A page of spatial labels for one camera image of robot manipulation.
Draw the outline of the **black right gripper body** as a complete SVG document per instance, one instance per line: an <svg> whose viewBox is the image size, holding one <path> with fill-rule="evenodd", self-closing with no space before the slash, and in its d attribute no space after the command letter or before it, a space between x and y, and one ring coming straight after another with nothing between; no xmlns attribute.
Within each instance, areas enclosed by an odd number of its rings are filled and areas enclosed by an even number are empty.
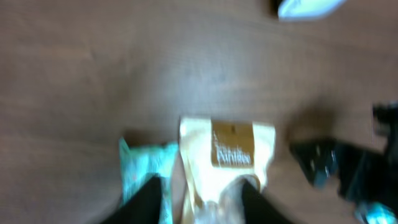
<svg viewBox="0 0 398 224"><path fill-rule="evenodd" d="M338 194L354 202L379 202L397 211L397 102L374 105L379 135L387 138L383 152L336 138L315 138L290 143L289 149L308 182L322 188L337 175Z"/></svg>

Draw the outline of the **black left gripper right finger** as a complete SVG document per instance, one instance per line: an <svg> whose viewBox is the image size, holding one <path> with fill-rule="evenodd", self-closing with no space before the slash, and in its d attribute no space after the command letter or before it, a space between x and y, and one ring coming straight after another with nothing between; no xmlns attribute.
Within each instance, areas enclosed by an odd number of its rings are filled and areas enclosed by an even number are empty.
<svg viewBox="0 0 398 224"><path fill-rule="evenodd" d="M241 198L246 224L294 224L247 180L243 183Z"/></svg>

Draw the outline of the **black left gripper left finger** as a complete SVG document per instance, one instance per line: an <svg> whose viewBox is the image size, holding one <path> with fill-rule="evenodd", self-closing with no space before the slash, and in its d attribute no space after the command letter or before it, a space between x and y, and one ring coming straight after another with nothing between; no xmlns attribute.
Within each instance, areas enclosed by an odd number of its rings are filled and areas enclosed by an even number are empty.
<svg viewBox="0 0 398 224"><path fill-rule="evenodd" d="M125 205L100 224L158 224L161 203L161 178L152 177Z"/></svg>

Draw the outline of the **green wet wipes pack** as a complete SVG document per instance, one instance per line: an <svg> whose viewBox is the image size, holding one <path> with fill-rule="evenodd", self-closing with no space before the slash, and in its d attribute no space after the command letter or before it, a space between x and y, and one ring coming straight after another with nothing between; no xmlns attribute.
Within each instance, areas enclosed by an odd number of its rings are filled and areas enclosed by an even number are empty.
<svg viewBox="0 0 398 224"><path fill-rule="evenodd" d="M177 153L176 142L130 147L125 139L121 138L119 140L123 189L121 205L127 204L150 178L159 177L162 187L159 223L172 224L171 177Z"/></svg>

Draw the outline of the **brown Pantree snack pouch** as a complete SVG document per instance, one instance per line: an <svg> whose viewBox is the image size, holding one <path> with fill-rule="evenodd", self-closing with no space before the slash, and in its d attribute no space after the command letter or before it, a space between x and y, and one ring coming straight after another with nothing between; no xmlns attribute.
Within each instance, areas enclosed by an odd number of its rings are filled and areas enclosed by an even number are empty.
<svg viewBox="0 0 398 224"><path fill-rule="evenodd" d="M267 185L275 127L184 117L179 131L187 181L181 222L246 223L243 185L257 192Z"/></svg>

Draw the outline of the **small green sachet pack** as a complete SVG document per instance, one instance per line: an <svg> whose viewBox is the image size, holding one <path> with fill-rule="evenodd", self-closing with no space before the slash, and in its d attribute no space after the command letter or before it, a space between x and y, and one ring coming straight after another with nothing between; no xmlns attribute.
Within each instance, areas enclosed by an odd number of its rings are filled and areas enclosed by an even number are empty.
<svg viewBox="0 0 398 224"><path fill-rule="evenodd" d="M379 202L360 203L354 215L363 224L397 224L394 212Z"/></svg>

